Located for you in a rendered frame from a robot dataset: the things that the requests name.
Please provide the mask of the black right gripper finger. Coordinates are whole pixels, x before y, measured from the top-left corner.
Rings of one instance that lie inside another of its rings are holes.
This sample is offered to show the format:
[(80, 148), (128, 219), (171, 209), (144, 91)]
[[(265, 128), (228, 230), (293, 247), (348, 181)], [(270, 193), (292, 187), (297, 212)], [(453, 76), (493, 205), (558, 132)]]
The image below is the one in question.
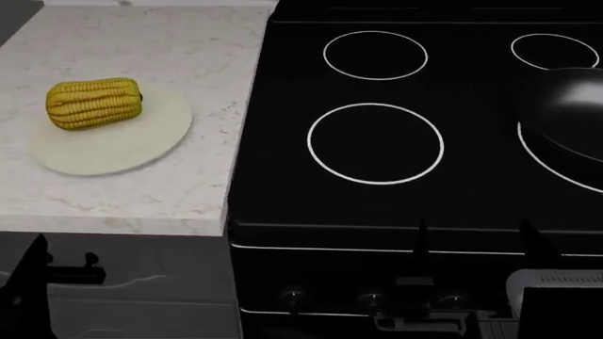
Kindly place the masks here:
[(540, 234), (538, 229), (526, 218), (522, 218), (519, 222), (519, 235), (522, 249), (526, 255), (560, 255), (546, 237)]
[(429, 232), (426, 219), (419, 220), (418, 229), (416, 232), (416, 241), (414, 244), (414, 255), (429, 254)]

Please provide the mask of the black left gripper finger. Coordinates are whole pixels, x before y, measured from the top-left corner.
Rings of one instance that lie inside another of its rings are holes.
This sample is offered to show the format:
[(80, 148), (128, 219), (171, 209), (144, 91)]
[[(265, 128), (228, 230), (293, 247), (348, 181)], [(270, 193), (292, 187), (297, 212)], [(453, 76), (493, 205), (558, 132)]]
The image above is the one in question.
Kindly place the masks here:
[(10, 283), (46, 283), (48, 242), (39, 234), (12, 271)]

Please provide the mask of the yellow corn cob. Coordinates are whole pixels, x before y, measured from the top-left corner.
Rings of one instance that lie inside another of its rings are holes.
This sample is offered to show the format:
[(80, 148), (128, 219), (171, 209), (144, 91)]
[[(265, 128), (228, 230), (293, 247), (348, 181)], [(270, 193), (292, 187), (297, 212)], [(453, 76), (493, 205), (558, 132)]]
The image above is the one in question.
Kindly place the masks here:
[(48, 90), (45, 110), (54, 126), (76, 131), (136, 118), (142, 101), (139, 84), (131, 78), (71, 81)]

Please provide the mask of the black frying pan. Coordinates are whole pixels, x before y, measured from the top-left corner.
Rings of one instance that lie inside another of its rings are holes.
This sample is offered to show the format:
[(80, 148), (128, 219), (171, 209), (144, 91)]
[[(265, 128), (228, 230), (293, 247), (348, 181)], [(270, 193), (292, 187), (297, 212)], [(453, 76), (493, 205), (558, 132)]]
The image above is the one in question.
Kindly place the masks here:
[(518, 120), (549, 143), (603, 163), (603, 70), (544, 70), (517, 81)]

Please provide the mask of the round cream plate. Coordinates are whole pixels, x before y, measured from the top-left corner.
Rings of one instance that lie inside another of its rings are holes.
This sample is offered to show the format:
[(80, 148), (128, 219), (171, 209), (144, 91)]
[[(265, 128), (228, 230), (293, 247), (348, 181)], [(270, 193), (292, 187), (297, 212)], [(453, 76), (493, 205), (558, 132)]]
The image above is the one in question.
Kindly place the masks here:
[(153, 83), (140, 84), (142, 112), (136, 118), (74, 132), (47, 118), (30, 123), (30, 154), (63, 174), (97, 176), (135, 169), (171, 151), (193, 121), (186, 96)]

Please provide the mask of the black stove knob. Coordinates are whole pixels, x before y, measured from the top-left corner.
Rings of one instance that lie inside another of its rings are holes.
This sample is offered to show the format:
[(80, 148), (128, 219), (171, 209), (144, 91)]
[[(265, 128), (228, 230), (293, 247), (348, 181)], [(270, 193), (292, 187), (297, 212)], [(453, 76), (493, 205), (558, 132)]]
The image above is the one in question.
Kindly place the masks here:
[(437, 308), (442, 310), (465, 310), (468, 303), (467, 296), (462, 293), (444, 293), (436, 301)]
[(387, 305), (387, 295), (371, 291), (359, 296), (356, 300), (357, 307), (364, 313), (376, 313)]
[(300, 307), (306, 300), (306, 291), (300, 286), (288, 286), (281, 292), (279, 300), (285, 307)]

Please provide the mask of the black electric stove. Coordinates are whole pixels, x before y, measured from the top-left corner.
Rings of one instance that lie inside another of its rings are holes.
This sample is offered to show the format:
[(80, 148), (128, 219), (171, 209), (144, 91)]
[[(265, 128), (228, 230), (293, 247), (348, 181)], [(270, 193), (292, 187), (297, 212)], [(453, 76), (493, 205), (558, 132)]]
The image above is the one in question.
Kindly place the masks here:
[[(566, 68), (603, 70), (603, 0), (279, 0), (227, 201), (240, 338), (603, 339), (603, 288), (527, 287), (470, 331), (381, 331), (356, 304), (399, 277), (507, 297), (517, 270), (603, 270), (603, 163), (515, 112), (517, 81)], [(526, 255), (522, 218), (560, 255)]]

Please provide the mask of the white kitchen cabinet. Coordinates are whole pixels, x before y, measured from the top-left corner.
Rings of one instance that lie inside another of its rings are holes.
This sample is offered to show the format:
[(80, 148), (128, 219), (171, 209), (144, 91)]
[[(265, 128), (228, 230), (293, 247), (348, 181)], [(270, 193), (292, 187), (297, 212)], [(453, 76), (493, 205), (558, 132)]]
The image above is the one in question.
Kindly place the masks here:
[[(0, 287), (39, 234), (0, 232)], [(213, 236), (42, 234), (48, 266), (82, 267), (95, 253), (101, 284), (49, 282), (57, 339), (234, 339), (227, 244)]]

